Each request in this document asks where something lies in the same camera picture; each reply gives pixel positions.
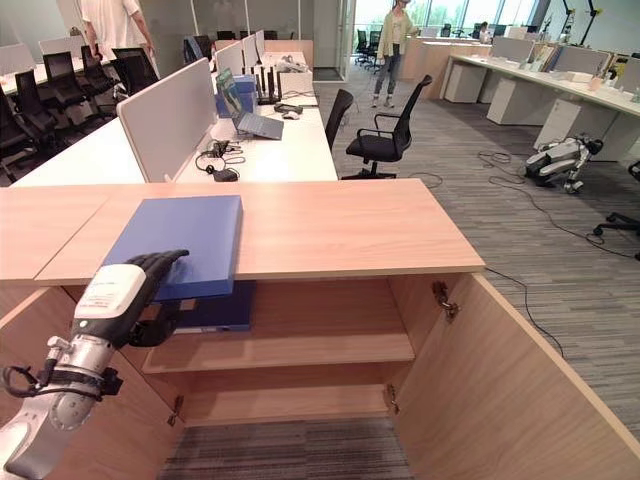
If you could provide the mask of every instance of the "cabinet door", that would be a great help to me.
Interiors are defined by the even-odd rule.
[[[0,319],[0,365],[41,368],[52,335],[69,336],[75,303],[59,288],[42,288]],[[180,435],[180,419],[171,427],[171,410],[135,368],[116,353],[111,366],[124,384],[116,397],[97,404],[73,437],[53,479],[152,479]],[[0,424],[18,411],[21,401],[0,391]]]
[[[640,444],[483,276],[450,293],[392,413],[417,478],[640,478]]]

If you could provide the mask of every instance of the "jeans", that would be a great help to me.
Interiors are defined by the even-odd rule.
[[[389,86],[387,87],[387,94],[393,94],[393,91],[396,88],[396,78],[398,77],[398,68],[400,68],[401,58],[402,55],[400,55],[400,45],[394,43],[393,56],[384,56],[384,65],[380,69],[380,73],[378,74],[378,79],[376,80],[376,88],[373,92],[374,94],[378,95],[380,93],[380,90],[382,90],[382,84],[384,83],[384,79],[387,77],[387,73],[389,74]]]

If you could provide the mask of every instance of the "white shirt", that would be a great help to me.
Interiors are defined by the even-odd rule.
[[[131,15],[140,10],[137,0],[80,0],[82,20],[91,22],[100,53],[109,60],[112,48],[139,47],[141,35]]]

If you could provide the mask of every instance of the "laptop screen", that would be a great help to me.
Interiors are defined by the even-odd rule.
[[[238,89],[236,82],[233,80],[231,70],[225,68],[216,78],[216,86],[218,87],[218,93],[222,95],[224,103],[227,106],[227,110],[231,114],[233,123],[237,123],[242,118],[244,111],[242,110],[242,104],[238,96]]]

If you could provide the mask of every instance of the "cabinet hinge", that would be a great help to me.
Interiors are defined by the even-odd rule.
[[[167,423],[172,427],[176,424],[176,418],[180,415],[180,410],[182,410],[182,405],[184,404],[184,396],[178,395],[173,402],[173,413],[169,415],[167,419]]]
[[[396,415],[400,413],[400,407],[396,401],[396,387],[388,383],[385,390],[385,400],[390,408],[393,408],[393,413]]]
[[[447,315],[447,321],[449,323],[453,322],[453,319],[456,318],[456,315],[460,312],[460,307],[457,303],[449,302],[447,284],[444,282],[433,282],[431,288],[433,290],[433,295],[436,297],[436,302],[438,302],[438,305],[442,307]]]

